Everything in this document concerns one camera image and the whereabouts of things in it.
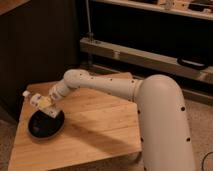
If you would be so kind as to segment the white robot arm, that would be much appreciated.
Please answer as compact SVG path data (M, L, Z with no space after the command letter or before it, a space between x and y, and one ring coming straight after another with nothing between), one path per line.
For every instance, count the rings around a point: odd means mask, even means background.
M101 77L70 69L49 89L49 96L58 101L77 88L105 92L137 105L146 171L196 171L185 99L175 80L161 74L143 80Z

